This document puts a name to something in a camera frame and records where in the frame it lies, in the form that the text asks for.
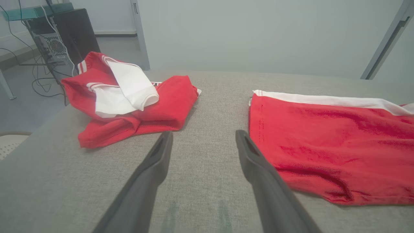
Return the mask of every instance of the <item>white stripe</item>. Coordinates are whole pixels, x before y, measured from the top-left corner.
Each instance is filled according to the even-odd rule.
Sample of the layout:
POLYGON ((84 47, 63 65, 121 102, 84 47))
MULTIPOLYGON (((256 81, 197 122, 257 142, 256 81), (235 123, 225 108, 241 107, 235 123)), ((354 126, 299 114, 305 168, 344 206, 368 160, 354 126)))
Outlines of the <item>white stripe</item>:
POLYGON ((82 64, 83 72, 86 72, 86 62, 85 62, 85 60, 83 60, 81 62, 81 64, 82 64))
POLYGON ((126 65, 136 66, 136 67, 138 67, 139 69, 141 69, 141 67, 139 67, 138 65, 135 65, 135 64, 132 64, 132 63, 120 62, 120 61, 117 61, 117 60, 115 60, 115 59, 113 59, 113 58, 110 58, 110 57, 108 57, 108 56, 104 56, 104 55, 102 55, 101 59, 102 59, 102 61, 103 61, 103 62, 104 62, 107 66, 109 66, 109 65, 108 65, 108 60, 110 60, 110 61, 117 62, 117 63, 121 63, 121 64, 126 64, 126 65))
POLYGON ((87 84, 86 84, 86 87, 88 88, 88 90, 89 90, 90 92, 94 92, 94 91, 93 91, 93 89, 94 89, 95 87, 100 87, 100 86, 106 86, 106 87, 119 87, 119 86, 116 86, 116 85, 109 85, 109 84, 104 84, 104 83, 87 83, 87 84))
POLYGON ((82 73, 82 69, 80 68, 80 63, 78 64, 78 70, 79 70, 79 74, 82 73))
POLYGON ((253 91, 257 96, 265 96, 278 100, 283 100, 301 104, 321 104, 343 107, 384 109, 395 116, 414 116, 414 103, 405 106, 393 104, 387 100, 377 98, 354 98, 336 97, 324 95, 298 95, 281 92, 265 92, 261 90, 253 91))

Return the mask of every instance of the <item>gray floor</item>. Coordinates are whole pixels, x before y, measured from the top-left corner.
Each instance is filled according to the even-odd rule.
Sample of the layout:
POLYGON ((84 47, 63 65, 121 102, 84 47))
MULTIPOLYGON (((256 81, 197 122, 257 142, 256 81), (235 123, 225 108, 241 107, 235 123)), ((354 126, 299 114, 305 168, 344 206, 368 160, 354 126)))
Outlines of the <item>gray floor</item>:
MULTIPOLYGON (((138 39, 135 38, 97 38, 102 53, 109 57, 140 65, 142 62, 138 39)), ((0 132, 27 131, 33 132, 51 116, 65 106, 63 96, 42 97, 36 94, 31 85, 34 81, 32 66, 15 66, 2 71, 10 89, 17 98, 10 100, 0 87, 0 132)), ((42 67, 39 67, 39 78, 49 78, 42 67)), ((53 80, 40 80, 41 84, 51 84, 50 91, 45 93, 42 87, 34 84, 34 88, 43 95, 62 93, 61 88, 53 80)))

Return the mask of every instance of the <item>gray fabric surface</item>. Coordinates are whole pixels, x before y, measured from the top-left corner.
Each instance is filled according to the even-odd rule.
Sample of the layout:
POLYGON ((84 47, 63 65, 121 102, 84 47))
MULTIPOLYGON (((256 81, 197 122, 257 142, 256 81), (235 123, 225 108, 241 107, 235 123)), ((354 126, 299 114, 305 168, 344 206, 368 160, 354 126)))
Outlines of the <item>gray fabric surface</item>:
MULTIPOLYGON (((234 133, 248 128, 252 90, 378 97, 414 102, 413 86, 306 75, 146 72, 151 81, 189 75, 203 92, 185 127, 174 132, 166 180, 158 189, 150 232, 261 232, 234 133)), ((159 134, 98 149, 79 148, 89 118, 66 107, 0 162, 0 232, 88 233, 159 134)), ((295 193, 324 232, 414 232, 413 206, 337 206, 295 193)))

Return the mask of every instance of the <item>folded clothing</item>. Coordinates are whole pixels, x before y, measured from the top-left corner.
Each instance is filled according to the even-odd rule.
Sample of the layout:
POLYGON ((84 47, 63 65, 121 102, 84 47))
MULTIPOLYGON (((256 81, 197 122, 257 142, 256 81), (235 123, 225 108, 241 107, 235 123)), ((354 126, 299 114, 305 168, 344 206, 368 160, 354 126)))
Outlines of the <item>folded clothing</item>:
POLYGON ((104 147, 132 135, 179 130, 198 98, 199 90, 191 84, 188 76, 173 76, 157 83, 154 88, 159 100, 146 106, 144 111, 135 110, 103 118, 96 113, 98 93, 91 91, 88 84, 117 86, 118 83, 108 66, 96 64, 95 67, 87 67, 87 71, 81 67, 78 76, 62 79, 71 105, 92 118, 86 129, 78 135, 81 147, 104 147))
POLYGON ((88 90, 96 94, 95 113, 102 118, 115 117, 137 109, 143 111, 144 107, 159 99, 155 87, 135 64, 117 61, 103 53, 90 52, 78 64, 78 69, 80 74, 95 69, 110 75, 111 82, 97 77, 97 82, 87 83, 88 90))
POLYGON ((250 136, 292 188, 343 205, 414 204, 414 104, 254 91, 250 136))

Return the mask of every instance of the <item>black cable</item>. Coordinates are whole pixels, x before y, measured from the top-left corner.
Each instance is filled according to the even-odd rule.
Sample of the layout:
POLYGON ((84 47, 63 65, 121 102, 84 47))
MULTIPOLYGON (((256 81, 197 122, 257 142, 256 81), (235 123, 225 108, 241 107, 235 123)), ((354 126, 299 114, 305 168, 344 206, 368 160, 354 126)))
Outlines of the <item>black cable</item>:
POLYGON ((31 74, 33 75, 33 78, 34 78, 34 80, 36 81, 36 85, 38 85, 38 86, 42 87, 42 89, 43 89, 43 91, 44 91, 44 92, 49 92, 49 90, 51 89, 52 85, 51 85, 51 84, 46 84, 46 85, 41 84, 41 83, 40 83, 40 81, 39 81, 39 67, 38 67, 38 66, 36 66, 36 76, 34 76, 34 74, 33 74, 34 67, 35 67, 35 66, 33 66, 33 68, 31 69, 31 74), (49 85, 49 89, 48 89, 48 90, 46 90, 46 89, 44 88, 44 86, 47 86, 47 85, 49 85))
POLYGON ((55 73, 58 73, 58 74, 61 74, 61 75, 64 75, 64 76, 68 76, 68 77, 72 77, 72 76, 70 76, 70 75, 66 75, 66 74, 64 74, 64 73, 61 73, 61 72, 55 71, 55 70, 54 70, 54 68, 53 68, 52 70, 53 70, 53 72, 55 72, 55 73))
POLYGON ((51 4, 49 3, 49 1, 48 0, 46 0, 46 3, 48 4, 48 6, 49 6, 49 8, 51 9, 51 11, 52 11, 52 15, 54 15, 55 14, 55 11, 53 10, 53 8, 52 8, 52 6, 51 6, 51 4))
POLYGON ((45 75, 48 75, 48 74, 50 74, 51 73, 51 71, 49 70, 49 73, 46 73, 46 66, 43 66, 43 71, 45 72, 45 75))
POLYGON ((43 38, 45 38, 46 40, 48 40, 48 41, 51 41, 50 40, 50 38, 47 38, 47 37, 45 37, 44 35, 42 35, 42 34, 39 34, 38 36, 41 36, 41 37, 43 37, 43 38))
POLYGON ((6 16, 7 16, 7 23, 8 23, 8 25, 9 25, 9 31, 10 31, 10 34, 11 35, 13 35, 14 37, 16 37, 18 40, 20 40, 22 43, 24 43, 27 47, 29 47, 30 49, 31 49, 31 51, 32 51, 32 53, 33 53, 33 59, 35 59, 35 54, 34 54, 34 50, 33 50, 33 48, 32 47, 30 47, 28 44, 26 44, 23 40, 21 40, 19 37, 17 37, 16 35, 14 35, 13 34, 13 32, 12 32, 12 29, 10 28, 10 18, 9 18, 9 14, 6 12, 6 10, 4 10, 4 8, 0 5, 0 8, 4 11, 4 13, 6 13, 6 16))
MULTIPOLYGON (((37 80, 40 80, 40 79, 52 79, 52 78, 38 78, 37 80)), ((66 95, 64 95, 64 94, 62 94, 62 93, 59 93, 59 94, 55 94, 55 95, 42 95, 42 94, 40 94, 39 92, 37 92, 35 89, 34 89, 34 86, 33 86, 33 84, 36 82, 36 80, 34 80, 32 83, 31 83, 31 87, 33 88, 33 90, 37 93, 37 94, 39 94, 39 95, 41 95, 41 96, 43 96, 43 97, 53 97, 53 96, 57 96, 57 95, 63 95, 63 96, 66 96, 66 95)))
POLYGON ((60 88, 62 89, 62 91, 63 91, 63 96, 64 96, 64 98, 65 98, 65 100, 64 100, 64 102, 63 102, 63 104, 64 104, 65 106, 67 106, 67 104, 66 104, 66 91, 65 91, 65 87, 64 87, 62 84, 60 84, 60 88))
POLYGON ((7 50, 7 51, 9 51, 10 53, 12 53, 12 54, 14 55, 14 57, 16 58, 17 64, 19 64, 19 65, 20 65, 20 62, 19 62, 19 60, 17 59, 17 56, 16 56, 16 54, 15 54, 15 53, 13 53, 12 51, 10 51, 10 50, 8 50, 8 49, 5 49, 5 48, 0 48, 0 49, 4 49, 4 50, 7 50))
POLYGON ((26 25, 23 22, 22 5, 20 4, 20 0, 19 0, 19 7, 20 7, 20 22, 26 27, 26 25))

